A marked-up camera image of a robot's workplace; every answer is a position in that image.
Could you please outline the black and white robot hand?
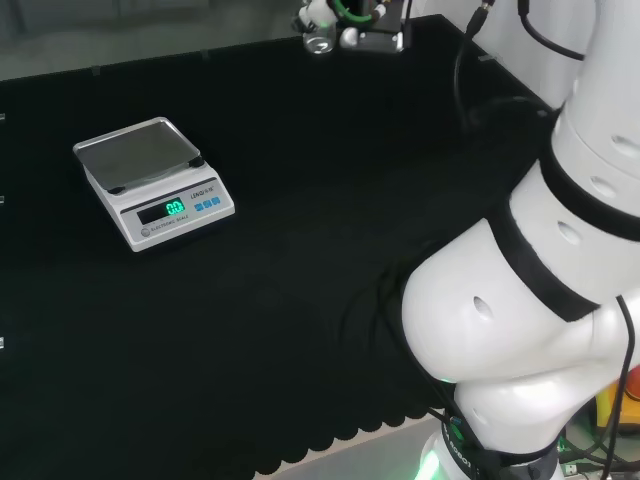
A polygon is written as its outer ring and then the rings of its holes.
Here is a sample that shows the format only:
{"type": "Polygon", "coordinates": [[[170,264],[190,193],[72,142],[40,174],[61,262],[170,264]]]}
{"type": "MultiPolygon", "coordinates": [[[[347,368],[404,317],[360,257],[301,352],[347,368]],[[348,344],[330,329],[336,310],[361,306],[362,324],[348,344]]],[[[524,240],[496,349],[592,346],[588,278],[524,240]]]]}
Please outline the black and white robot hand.
{"type": "Polygon", "coordinates": [[[304,1],[292,18],[292,28],[298,33],[312,33],[337,22],[338,17],[326,0],[304,1]]]}

